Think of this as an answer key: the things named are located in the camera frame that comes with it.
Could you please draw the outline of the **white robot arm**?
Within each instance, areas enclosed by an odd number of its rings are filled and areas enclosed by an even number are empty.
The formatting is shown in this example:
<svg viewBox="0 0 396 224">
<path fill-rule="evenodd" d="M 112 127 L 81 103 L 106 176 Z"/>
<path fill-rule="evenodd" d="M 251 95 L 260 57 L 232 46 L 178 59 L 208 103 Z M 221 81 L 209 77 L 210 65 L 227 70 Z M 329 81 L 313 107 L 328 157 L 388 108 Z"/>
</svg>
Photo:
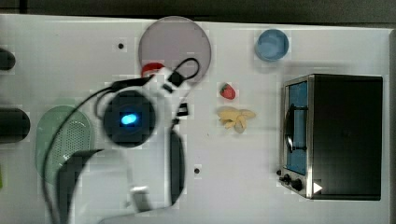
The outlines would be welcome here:
<svg viewBox="0 0 396 224">
<path fill-rule="evenodd" d="M 73 153 L 58 171 L 59 224 L 99 224 L 175 204 L 184 189 L 185 157 L 174 126 L 186 84 L 163 67 L 123 80 L 101 117 L 102 149 Z"/>
</svg>

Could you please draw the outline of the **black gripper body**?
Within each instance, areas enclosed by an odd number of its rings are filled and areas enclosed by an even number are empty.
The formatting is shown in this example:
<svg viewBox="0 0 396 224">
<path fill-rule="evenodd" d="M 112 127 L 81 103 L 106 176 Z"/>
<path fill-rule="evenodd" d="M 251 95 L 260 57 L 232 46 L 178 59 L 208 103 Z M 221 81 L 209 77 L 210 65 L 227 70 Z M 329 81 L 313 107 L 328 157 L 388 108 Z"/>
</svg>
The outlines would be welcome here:
<svg viewBox="0 0 396 224">
<path fill-rule="evenodd" d="M 187 117 L 189 115 L 189 109 L 187 103 L 182 103 L 177 110 L 176 116 L 173 118 L 173 124 L 178 125 L 182 117 Z"/>
</svg>

